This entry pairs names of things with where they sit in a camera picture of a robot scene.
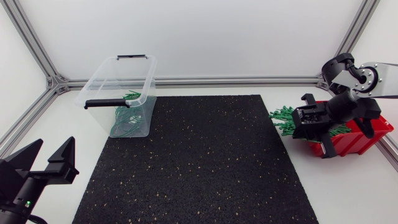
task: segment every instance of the clear plastic bin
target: clear plastic bin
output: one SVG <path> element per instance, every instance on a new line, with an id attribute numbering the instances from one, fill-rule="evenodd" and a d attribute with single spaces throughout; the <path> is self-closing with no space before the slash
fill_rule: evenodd
<path id="1" fill-rule="evenodd" d="M 155 68 L 153 56 L 107 58 L 75 103 L 88 109 L 111 138 L 145 137 L 156 101 Z"/>

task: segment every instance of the red plastic tray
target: red plastic tray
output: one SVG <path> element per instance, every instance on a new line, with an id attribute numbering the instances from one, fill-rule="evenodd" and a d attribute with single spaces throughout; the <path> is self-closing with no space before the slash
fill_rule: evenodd
<path id="1" fill-rule="evenodd" d="M 379 119 L 373 119 L 371 122 L 374 129 L 374 138 L 368 139 L 354 121 L 348 121 L 346 125 L 352 129 L 352 132 L 338 134 L 333 136 L 331 139 L 335 146 L 336 153 L 340 156 L 345 156 L 349 153 L 358 153 L 359 155 L 362 155 L 371 146 L 373 146 L 374 143 L 378 142 L 380 138 L 394 130 L 394 127 L 392 127 L 392 125 L 389 124 L 382 116 L 380 116 Z M 308 142 L 308 144 L 316 156 L 323 156 L 323 150 L 320 143 Z"/>

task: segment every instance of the white wall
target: white wall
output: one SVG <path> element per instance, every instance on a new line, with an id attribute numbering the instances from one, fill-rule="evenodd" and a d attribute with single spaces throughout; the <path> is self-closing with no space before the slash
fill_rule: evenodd
<path id="1" fill-rule="evenodd" d="M 380 1 L 352 52 L 357 66 L 364 62 L 398 63 L 398 14 L 396 9 L 398 9 L 398 1 Z M 396 130 L 392 136 L 398 141 L 398 116 L 396 115 L 398 100 L 377 99 L 377 102 L 382 109 L 382 116 L 395 127 Z"/>
<path id="2" fill-rule="evenodd" d="M 45 91 L 45 77 L 0 5 L 0 136 Z"/>
<path id="3" fill-rule="evenodd" d="M 58 71 L 89 78 L 117 54 L 158 77 L 314 76 L 362 0 L 20 0 Z"/>

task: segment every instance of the black rubber mat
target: black rubber mat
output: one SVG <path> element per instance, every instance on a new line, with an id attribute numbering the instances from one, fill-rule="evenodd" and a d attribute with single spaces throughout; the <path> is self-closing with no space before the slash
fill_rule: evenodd
<path id="1" fill-rule="evenodd" d="M 318 223 L 259 95 L 158 97 L 150 128 L 108 139 L 74 223 Z"/>

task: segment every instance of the container handle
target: container handle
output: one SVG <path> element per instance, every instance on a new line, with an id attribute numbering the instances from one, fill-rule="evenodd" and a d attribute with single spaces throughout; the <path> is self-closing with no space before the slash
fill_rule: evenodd
<path id="1" fill-rule="evenodd" d="M 85 109 L 98 106 L 125 106 L 130 108 L 125 99 L 86 100 Z"/>
<path id="2" fill-rule="evenodd" d="M 119 60 L 120 58 L 141 58 L 141 57 L 148 59 L 146 55 L 118 55 L 116 60 Z"/>

